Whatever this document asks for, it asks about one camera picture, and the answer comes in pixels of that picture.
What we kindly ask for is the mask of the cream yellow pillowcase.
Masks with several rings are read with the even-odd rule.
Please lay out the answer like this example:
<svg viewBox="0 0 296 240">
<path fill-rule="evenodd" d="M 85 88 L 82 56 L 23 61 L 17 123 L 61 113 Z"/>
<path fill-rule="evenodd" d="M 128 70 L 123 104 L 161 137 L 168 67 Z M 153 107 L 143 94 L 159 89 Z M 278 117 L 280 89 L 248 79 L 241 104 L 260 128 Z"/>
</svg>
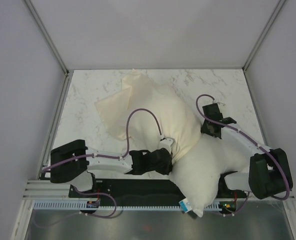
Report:
<svg viewBox="0 0 296 240">
<path fill-rule="evenodd" d="M 139 149 L 154 151 L 163 134 L 175 141 L 173 163 L 200 140 L 200 120 L 172 87 L 155 83 L 136 70 L 121 82 L 121 91 L 95 103 L 113 138 L 122 141 L 129 136 Z"/>
</svg>

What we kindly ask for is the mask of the white pillow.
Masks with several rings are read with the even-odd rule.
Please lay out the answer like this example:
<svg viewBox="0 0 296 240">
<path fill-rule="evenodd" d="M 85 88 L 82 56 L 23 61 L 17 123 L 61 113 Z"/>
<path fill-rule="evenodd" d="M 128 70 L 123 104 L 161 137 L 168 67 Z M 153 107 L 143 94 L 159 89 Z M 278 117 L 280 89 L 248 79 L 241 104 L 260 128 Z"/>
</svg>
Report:
<svg viewBox="0 0 296 240">
<path fill-rule="evenodd" d="M 201 218 L 217 196 L 221 174 L 244 171 L 248 166 L 249 160 L 231 143 L 204 134 L 173 164 L 169 179 Z"/>
</svg>

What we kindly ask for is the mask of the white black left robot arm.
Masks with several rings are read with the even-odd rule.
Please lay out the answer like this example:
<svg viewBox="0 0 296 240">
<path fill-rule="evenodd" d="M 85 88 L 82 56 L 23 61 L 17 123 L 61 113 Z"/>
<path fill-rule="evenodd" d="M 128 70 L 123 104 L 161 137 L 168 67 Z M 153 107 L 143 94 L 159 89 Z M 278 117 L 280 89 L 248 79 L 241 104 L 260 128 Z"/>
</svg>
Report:
<svg viewBox="0 0 296 240">
<path fill-rule="evenodd" d="M 173 169 L 172 138 L 163 138 L 154 151 L 131 150 L 125 156 L 96 150 L 86 146 L 83 139 L 74 140 L 50 152 L 50 182 L 77 187 L 86 197 L 93 197 L 98 190 L 94 170 L 113 171 L 125 175 L 141 176 L 148 172 L 169 175 Z"/>
</svg>

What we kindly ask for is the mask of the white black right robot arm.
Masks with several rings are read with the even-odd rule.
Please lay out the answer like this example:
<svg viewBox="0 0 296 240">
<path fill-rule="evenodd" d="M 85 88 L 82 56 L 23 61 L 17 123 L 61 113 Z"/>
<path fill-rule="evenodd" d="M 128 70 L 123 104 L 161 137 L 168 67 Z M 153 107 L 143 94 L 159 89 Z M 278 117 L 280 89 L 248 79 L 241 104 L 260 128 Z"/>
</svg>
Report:
<svg viewBox="0 0 296 240">
<path fill-rule="evenodd" d="M 240 190 L 251 192 L 260 200 L 289 198 L 293 180 L 284 150 L 258 143 L 233 118 L 223 117 L 217 103 L 196 108 L 204 118 L 201 132 L 232 144 L 249 161 L 248 172 L 233 170 L 224 174 L 224 180 L 216 185 L 221 197 Z"/>
</svg>

